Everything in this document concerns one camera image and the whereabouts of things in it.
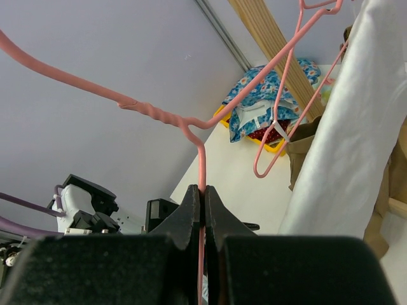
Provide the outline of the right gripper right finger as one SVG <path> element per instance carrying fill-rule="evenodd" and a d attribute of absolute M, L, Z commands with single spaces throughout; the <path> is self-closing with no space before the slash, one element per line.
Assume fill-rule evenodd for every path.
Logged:
<path fill-rule="evenodd" d="M 373 252 L 348 236 L 260 236 L 205 190 L 210 304 L 395 304 Z"/>

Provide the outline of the pastel floral garment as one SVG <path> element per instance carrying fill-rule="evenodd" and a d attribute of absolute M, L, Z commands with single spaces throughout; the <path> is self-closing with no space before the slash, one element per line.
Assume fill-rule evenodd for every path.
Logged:
<path fill-rule="evenodd" d="M 336 82 L 335 78 L 328 77 L 326 80 L 324 80 L 323 77 L 319 78 L 317 87 L 319 87 L 319 85 L 322 84 L 322 88 L 319 92 L 319 95 L 321 97 L 321 104 L 323 106 L 327 105 L 335 82 Z"/>

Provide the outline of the blue floral garment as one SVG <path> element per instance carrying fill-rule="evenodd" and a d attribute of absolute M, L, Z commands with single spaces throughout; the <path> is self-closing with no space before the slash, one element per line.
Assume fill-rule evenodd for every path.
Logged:
<path fill-rule="evenodd" d="M 319 66 L 306 58 L 297 59 L 302 71 L 305 73 L 309 83 L 316 88 L 321 70 Z M 244 76 L 236 82 L 229 94 L 222 101 L 223 105 L 228 105 L 242 89 L 248 85 L 265 67 L 259 65 L 250 68 Z M 248 134 L 264 127 L 269 127 L 273 123 L 273 107 L 277 98 L 280 86 L 280 78 L 275 70 L 270 71 L 267 76 L 260 81 L 243 100 L 233 108 L 230 118 L 230 142 L 238 142 Z M 280 101 L 278 104 L 277 120 L 298 120 L 301 110 L 298 103 L 284 85 Z"/>

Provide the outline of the red polka dot garment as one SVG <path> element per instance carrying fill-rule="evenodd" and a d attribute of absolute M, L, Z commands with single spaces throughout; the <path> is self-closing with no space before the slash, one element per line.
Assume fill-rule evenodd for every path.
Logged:
<path fill-rule="evenodd" d="M 281 125 L 283 130 L 288 133 L 287 129 L 291 126 L 291 120 L 278 120 L 278 123 Z M 256 130 L 248 135 L 249 138 L 262 141 L 264 134 L 266 133 L 267 127 Z M 271 145 L 275 142 L 280 141 L 283 138 L 275 129 L 271 130 L 267 135 L 265 144 Z"/>

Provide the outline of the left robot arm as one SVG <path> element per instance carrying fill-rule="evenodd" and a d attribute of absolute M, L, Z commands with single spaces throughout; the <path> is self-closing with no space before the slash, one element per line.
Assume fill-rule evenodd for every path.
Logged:
<path fill-rule="evenodd" d="M 2 193 L 1 199 L 51 215 L 57 220 L 57 234 L 102 233 L 135 234 L 135 221 L 120 210 L 116 195 L 81 177 L 70 175 L 54 188 L 53 199 L 42 207 Z M 188 186 L 181 204 L 164 199 L 150 200 L 146 208 L 146 232 L 169 246 L 169 256 L 198 262 L 205 256 L 205 233 L 210 248 L 221 250 L 224 237 L 253 236 L 257 224 L 240 222 L 221 202 L 216 190 L 208 186 Z"/>

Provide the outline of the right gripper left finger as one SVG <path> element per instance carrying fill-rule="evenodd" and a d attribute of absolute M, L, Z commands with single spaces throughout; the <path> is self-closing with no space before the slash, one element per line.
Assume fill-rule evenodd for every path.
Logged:
<path fill-rule="evenodd" d="M 2 304 L 198 304 L 200 193 L 146 234 L 45 237 L 22 250 Z"/>

